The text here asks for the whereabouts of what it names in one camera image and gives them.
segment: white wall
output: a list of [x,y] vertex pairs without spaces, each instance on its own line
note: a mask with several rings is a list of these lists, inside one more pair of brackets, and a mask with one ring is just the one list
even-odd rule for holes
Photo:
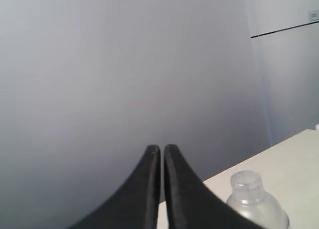
[[[246,0],[251,35],[309,22],[319,0]],[[319,123],[319,25],[252,39],[272,143]]]
[[75,222],[150,143],[203,179],[269,145],[242,0],[0,0],[0,25],[0,228]]

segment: table surface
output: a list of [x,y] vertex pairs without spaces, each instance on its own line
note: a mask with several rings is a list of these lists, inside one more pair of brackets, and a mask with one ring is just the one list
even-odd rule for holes
[[[231,194],[230,177],[241,170],[258,172],[265,189],[287,212],[292,229],[319,225],[319,132],[305,130],[204,183],[224,202]],[[165,202],[159,205],[158,229],[167,229]]]

